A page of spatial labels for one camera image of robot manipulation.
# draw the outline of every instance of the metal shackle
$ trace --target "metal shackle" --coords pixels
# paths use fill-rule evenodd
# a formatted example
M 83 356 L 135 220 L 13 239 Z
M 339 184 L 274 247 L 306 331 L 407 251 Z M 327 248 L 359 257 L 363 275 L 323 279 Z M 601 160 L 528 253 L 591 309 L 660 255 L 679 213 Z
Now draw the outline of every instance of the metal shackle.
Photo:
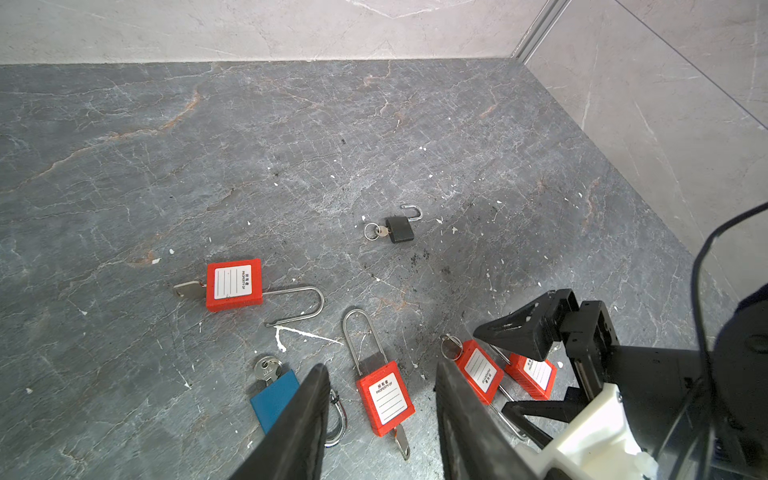
M 338 445 L 339 442 L 341 442 L 342 437 L 346 433 L 346 423 L 347 423 L 346 410 L 344 409 L 344 406 L 341 404 L 341 398 L 339 397 L 339 394 L 334 389 L 331 389 L 330 402 L 331 402 L 331 405 L 336 407 L 336 411 L 339 413 L 339 428 L 336 429 L 335 432 L 328 434 L 328 436 L 326 437 L 327 449 L 334 447 Z
M 352 340 L 349 338 L 349 332 L 346 329 L 346 321 L 355 313 L 359 313 L 360 315 L 364 316 L 366 320 L 368 320 L 368 326 L 371 327 L 371 333 L 373 333 L 373 339 L 376 341 L 376 345 L 379 347 L 379 351 L 382 353 L 382 356 L 384 357 L 384 362 L 387 362 L 387 359 L 386 359 L 386 353 L 384 353 L 384 348 L 382 347 L 382 342 L 381 340 L 379 340 L 379 334 L 376 333 L 376 329 L 373 328 L 373 323 L 371 322 L 371 317 L 368 316 L 368 313 L 365 313 L 363 310 L 359 308 L 355 308 L 347 312 L 347 314 L 344 316 L 344 319 L 342 319 L 341 321 L 341 330 L 344 331 L 344 339 L 346 340 L 346 345 L 349 347 L 349 353 L 352 353 L 352 360 L 355 361 L 355 368 L 357 369 L 357 375 L 362 376 L 362 372 L 360 371 L 360 362 L 355 356 L 355 349 L 352 347 Z
M 305 292 L 307 290 L 311 290 L 315 293 L 317 293 L 317 296 L 320 298 L 320 305 L 317 307 L 317 309 L 314 312 L 307 313 L 306 315 L 298 315 L 298 316 L 290 316 L 285 319 L 275 320 L 273 322 L 266 322 L 265 324 L 267 326 L 275 326 L 275 325 L 283 325 L 284 323 L 291 323 L 296 322 L 298 320 L 306 320 L 313 318 L 315 316 L 318 316 L 320 312 L 323 311 L 323 307 L 326 304 L 326 298 L 323 295 L 323 292 L 315 288 L 314 286 L 298 286 L 296 288 L 286 288 L 284 290 L 272 290 L 271 292 L 262 292 L 262 296 L 267 295 L 280 295 L 281 293 L 294 293 L 294 292 Z
M 417 220 L 421 220 L 422 215 L 422 209 L 418 208 L 416 205 L 400 205 L 400 208 L 412 208 L 416 210 L 417 215 L 415 217 L 408 217 L 409 222 L 415 222 Z

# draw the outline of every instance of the metal key ring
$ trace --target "metal key ring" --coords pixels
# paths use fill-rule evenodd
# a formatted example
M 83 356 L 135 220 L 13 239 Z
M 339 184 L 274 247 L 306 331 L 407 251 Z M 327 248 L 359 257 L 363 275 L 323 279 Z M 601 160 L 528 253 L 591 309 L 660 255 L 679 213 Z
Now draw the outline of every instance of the metal key ring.
M 330 449 L 331 447 L 334 447 L 341 442 L 342 437 L 346 433 L 346 410 L 344 409 L 344 406 L 341 404 L 341 398 L 339 397 L 339 394 L 336 392 L 336 390 L 331 389 L 330 394 L 330 401 L 331 405 L 336 407 L 336 411 L 339 413 L 339 427 L 334 430 L 334 432 L 328 434 L 326 437 L 326 448 Z
M 445 333 L 445 334 L 441 335 L 440 336 L 440 340 L 441 340 L 441 342 L 440 342 L 440 353 L 446 359 L 451 360 L 452 362 L 455 362 L 456 360 L 460 359 L 462 357 L 462 355 L 464 355 L 464 345 L 462 345 L 461 340 L 457 339 L 456 337 L 454 337 L 453 335 L 450 335 L 448 333 Z M 451 342 L 453 342 L 458 347 L 458 355 L 456 357 L 450 358 L 449 356 L 447 356 L 445 354 L 445 349 L 443 348 L 443 346 L 445 345 L 445 341 L 446 340 L 450 340 Z
M 374 233 L 374 235 L 375 235 L 373 238 L 369 237 L 369 236 L 368 236 L 368 233 L 367 233 L 367 232 L 368 232 L 368 227 L 370 227 L 371 225 L 373 225 L 374 227 L 376 227 L 376 229 L 373 231 L 373 233 Z M 378 239 L 379 239 L 379 235 L 378 235 L 378 232 L 379 232 L 379 224 L 378 224 L 378 223 L 374 223 L 374 222 L 371 222 L 371 223 L 366 223 L 366 225 L 365 225 L 365 226 L 362 228 L 362 234 L 365 236 L 365 238 L 366 238 L 367 240 L 371 240 L 372 242 L 373 242 L 374 240 L 378 240 Z

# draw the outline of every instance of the label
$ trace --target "label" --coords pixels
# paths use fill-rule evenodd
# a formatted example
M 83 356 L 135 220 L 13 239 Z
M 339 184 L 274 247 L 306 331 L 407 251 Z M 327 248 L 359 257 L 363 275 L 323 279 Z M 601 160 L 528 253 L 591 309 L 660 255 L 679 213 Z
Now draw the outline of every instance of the label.
M 402 396 L 400 384 L 397 383 L 394 372 L 376 382 L 375 385 L 368 387 L 368 390 L 382 425 L 386 425 L 387 422 L 408 408 L 406 398 Z
M 552 374 L 552 367 L 546 362 L 526 359 L 523 372 L 526 372 L 534 382 L 538 383 L 542 390 L 546 390 L 549 376 Z
M 488 393 L 488 388 L 491 386 L 493 377 L 496 376 L 496 369 L 485 358 L 480 349 L 475 349 L 472 352 L 472 356 L 469 357 L 469 361 L 464 366 L 464 371 L 475 380 L 475 383 L 483 393 Z
M 253 286 L 250 282 L 250 265 L 228 266 L 214 271 L 214 299 L 250 295 Z

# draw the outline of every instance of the padlock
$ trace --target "padlock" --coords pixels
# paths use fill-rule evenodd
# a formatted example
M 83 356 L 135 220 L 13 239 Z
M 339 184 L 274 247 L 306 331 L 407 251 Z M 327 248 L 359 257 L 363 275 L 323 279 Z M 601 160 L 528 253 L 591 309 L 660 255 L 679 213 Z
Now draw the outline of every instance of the padlock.
M 299 286 L 283 290 L 262 291 L 261 260 L 241 260 L 239 262 L 210 263 L 208 265 L 207 284 L 199 280 L 174 285 L 174 292 L 182 298 L 206 299 L 205 306 L 211 312 L 220 312 L 241 306 L 261 305 L 268 295 L 294 293 L 311 290 L 317 293 L 319 305 L 307 314 L 276 320 L 267 325 L 282 325 L 297 320 L 310 319 L 323 311 L 325 297 L 314 286 Z
M 499 390 L 504 393 L 510 402 L 515 401 L 504 387 L 502 387 L 502 377 L 504 376 L 502 369 L 496 365 L 491 357 L 474 339 L 461 343 L 453 335 L 442 335 L 441 340 L 440 350 L 442 351 L 442 355 L 446 359 L 456 362 L 459 371 L 461 371 L 462 375 L 467 379 L 467 382 L 472 389 L 475 390 L 475 394 L 480 399 L 480 403 L 493 410 L 518 439 L 523 442 L 528 441 L 528 436 L 522 430 L 514 426 L 503 413 L 499 412 L 499 410 L 493 406 L 493 398 Z M 445 352 L 446 340 L 450 340 L 453 344 L 452 349 L 454 350 L 454 353 L 452 355 L 446 354 Z
M 253 367 L 256 377 L 266 382 L 266 388 L 250 400 L 253 411 L 256 413 L 261 429 L 265 434 L 277 422 L 280 414 L 283 413 L 288 402 L 299 389 L 296 373 L 293 370 L 288 370 L 281 375 L 282 366 L 283 363 L 277 358 L 265 356 Z
M 416 205 L 400 205 L 400 208 L 413 208 L 418 212 L 415 217 L 395 216 L 387 217 L 385 219 L 385 225 L 389 230 L 389 239 L 392 243 L 409 242 L 414 239 L 413 229 L 411 228 L 411 222 L 421 220 L 422 210 Z
M 355 313 L 363 315 L 371 328 L 373 339 L 379 352 L 362 362 L 363 367 L 355 355 L 352 342 L 349 339 L 349 332 L 346 328 L 346 321 Z M 359 379 L 357 380 L 357 389 L 360 392 L 362 404 L 366 408 L 368 418 L 371 422 L 373 432 L 383 437 L 388 432 L 394 430 L 395 442 L 400 453 L 405 460 L 411 455 L 411 448 L 408 445 L 406 431 L 401 423 L 416 412 L 411 402 L 411 397 L 406 390 L 406 384 L 402 381 L 397 362 L 388 362 L 386 354 L 382 348 L 379 334 L 373 328 L 370 317 L 361 309 L 350 310 L 341 322 L 344 338 L 352 353 L 352 359 L 355 362 L 355 369 Z
M 491 405 L 498 386 L 502 383 L 504 371 L 473 339 L 467 340 L 462 346 L 464 352 L 456 360 L 456 365 L 475 390 L 480 402 L 483 405 Z
M 283 413 L 283 410 L 299 390 L 299 380 L 296 378 L 296 373 L 293 370 L 288 370 L 288 372 L 281 374 L 280 369 L 282 367 L 283 363 L 271 355 L 259 359 L 253 367 L 256 377 L 266 382 L 266 388 L 250 400 L 250 405 L 253 407 L 265 434 L 272 429 L 280 414 Z M 346 411 L 339 394 L 333 388 L 330 390 L 329 400 L 339 413 L 339 426 L 327 435 L 325 442 L 327 449 L 338 445 L 347 429 Z
M 554 388 L 554 378 L 558 375 L 558 369 L 552 362 L 545 359 L 537 362 L 517 353 L 510 353 L 507 357 L 497 346 L 491 348 L 502 356 L 507 366 L 504 371 L 509 374 L 533 400 L 549 400 Z

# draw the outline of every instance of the gray stone floor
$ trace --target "gray stone floor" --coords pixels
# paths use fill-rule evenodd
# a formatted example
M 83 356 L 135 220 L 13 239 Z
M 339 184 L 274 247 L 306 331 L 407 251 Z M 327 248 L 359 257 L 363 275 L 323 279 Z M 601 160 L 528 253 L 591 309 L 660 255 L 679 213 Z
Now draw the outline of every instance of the gray stone floor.
M 3 478 L 226 478 L 263 437 L 264 353 L 300 380 L 324 362 L 344 398 L 324 478 L 441 478 L 439 335 L 547 289 L 605 301 L 623 344 L 694 346 L 691 255 L 514 62 L 0 67 L 0 159 Z M 363 238 L 402 203 L 415 241 Z M 340 344 L 263 324 L 310 296 L 209 313 L 170 290 L 254 257 L 267 289 L 323 290 L 289 326 Z M 714 325 L 732 303 L 706 282 Z M 351 306 L 415 403 L 408 463 L 355 391 Z

